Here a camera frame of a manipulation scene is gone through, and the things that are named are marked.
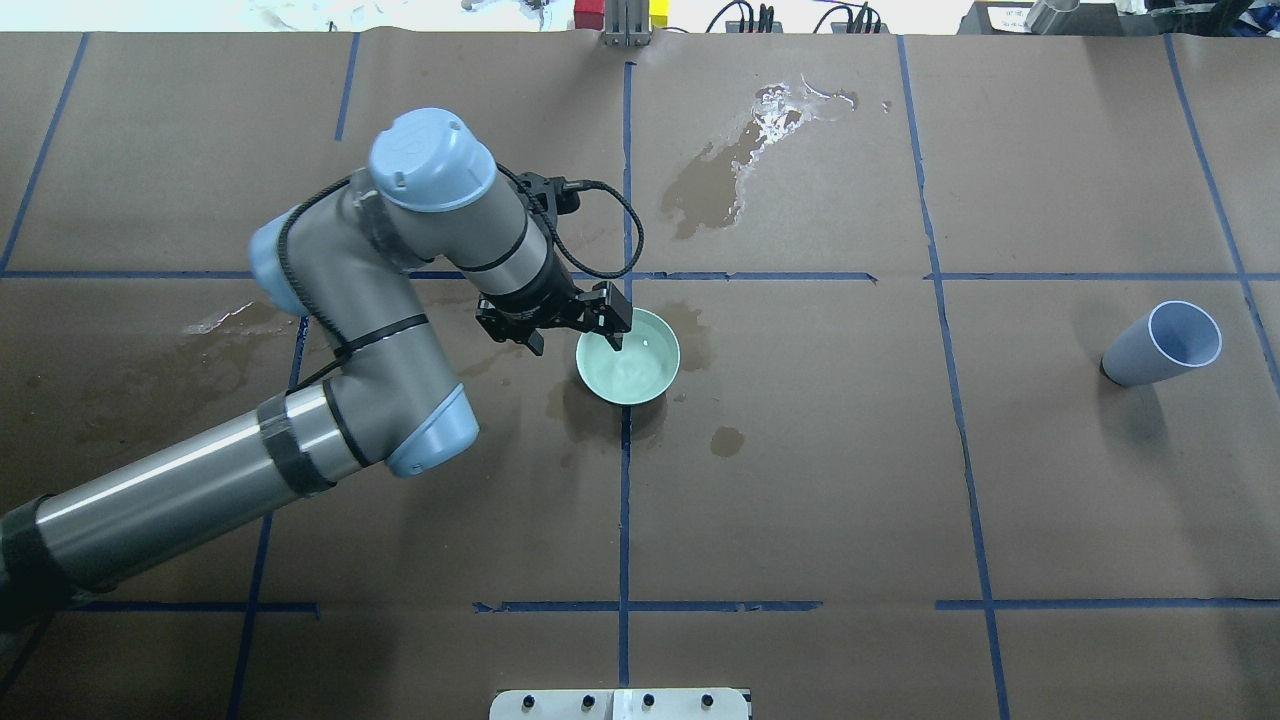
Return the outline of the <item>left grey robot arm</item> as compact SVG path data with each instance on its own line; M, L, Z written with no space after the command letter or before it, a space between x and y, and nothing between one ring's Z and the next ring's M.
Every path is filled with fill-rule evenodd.
M328 360L255 409L3 516L3 632L314 498L364 469L416 477L480 434L468 391L413 287L444 261L486 337L536 356L545 331L620 351L621 281L644 250L625 192L516 173L443 108L397 117L365 163L260 227L250 272Z

